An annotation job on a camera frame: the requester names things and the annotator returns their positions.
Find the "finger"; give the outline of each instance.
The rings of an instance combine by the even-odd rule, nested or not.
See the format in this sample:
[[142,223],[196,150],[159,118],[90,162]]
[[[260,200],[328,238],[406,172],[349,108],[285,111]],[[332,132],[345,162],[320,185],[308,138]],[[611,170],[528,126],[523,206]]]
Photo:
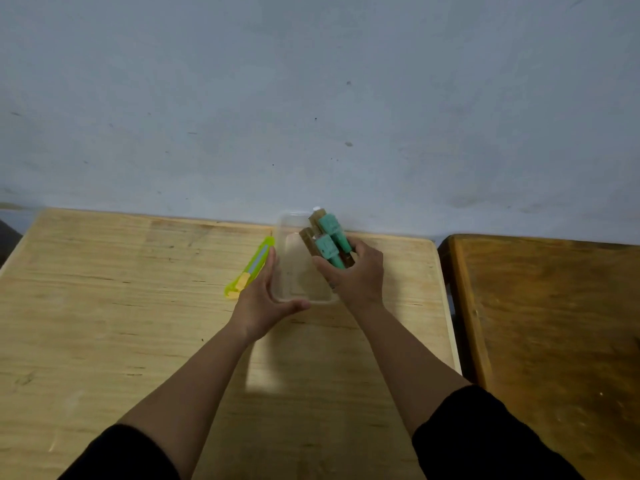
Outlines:
[[264,266],[260,270],[260,274],[258,278],[265,281],[266,283],[270,281],[271,275],[273,274],[273,268],[276,263],[276,250],[274,247],[270,246],[267,252],[267,259],[264,262]]
[[338,284],[340,281],[341,271],[340,269],[334,267],[329,261],[320,256],[313,256],[314,266],[316,269],[324,276],[324,279],[327,280],[332,285]]
[[367,252],[367,250],[371,249],[371,246],[366,244],[362,239],[358,239],[357,237],[348,237],[347,240],[351,247],[356,250],[356,254],[359,257],[362,257]]
[[281,318],[288,317],[294,313],[302,312],[311,308],[311,303],[306,299],[292,299],[286,303],[279,303],[276,305],[278,313]]

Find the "forearm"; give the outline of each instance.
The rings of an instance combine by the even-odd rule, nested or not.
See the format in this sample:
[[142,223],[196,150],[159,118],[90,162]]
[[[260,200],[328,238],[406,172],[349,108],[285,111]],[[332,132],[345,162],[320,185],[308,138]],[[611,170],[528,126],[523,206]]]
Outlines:
[[453,391],[469,385],[416,339],[382,305],[353,311],[412,435]]
[[119,421],[153,439],[183,480],[193,474],[220,400],[247,345],[242,332],[226,325]]

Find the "person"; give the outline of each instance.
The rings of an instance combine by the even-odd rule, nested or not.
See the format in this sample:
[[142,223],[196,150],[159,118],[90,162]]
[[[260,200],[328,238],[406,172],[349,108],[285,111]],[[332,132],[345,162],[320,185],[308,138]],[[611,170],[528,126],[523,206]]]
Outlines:
[[[437,359],[389,313],[382,300],[382,253],[358,239],[350,242],[356,265],[337,269],[319,257],[314,264],[368,339],[427,478],[581,478],[500,401]],[[61,479],[191,478],[244,350],[284,317],[310,306],[273,300],[275,260],[270,249],[227,325],[92,441]]]

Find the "person's right arm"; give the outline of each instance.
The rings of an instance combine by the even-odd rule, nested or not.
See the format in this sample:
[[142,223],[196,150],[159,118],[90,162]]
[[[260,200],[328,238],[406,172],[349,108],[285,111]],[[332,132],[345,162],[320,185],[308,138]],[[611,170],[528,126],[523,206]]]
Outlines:
[[382,253],[349,241],[356,265],[337,269],[319,257],[314,263],[367,337],[427,478],[581,478],[500,401],[440,361],[389,313]]

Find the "yellow box cutter handle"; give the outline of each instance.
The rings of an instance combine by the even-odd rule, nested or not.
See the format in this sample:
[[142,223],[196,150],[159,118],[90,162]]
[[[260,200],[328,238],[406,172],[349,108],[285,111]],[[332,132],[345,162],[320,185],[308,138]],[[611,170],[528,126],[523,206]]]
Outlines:
[[264,238],[264,241],[258,246],[249,264],[246,265],[244,271],[235,280],[225,286],[225,296],[229,299],[237,299],[240,291],[244,290],[251,283],[267,261],[269,248],[274,245],[275,241],[272,236]]

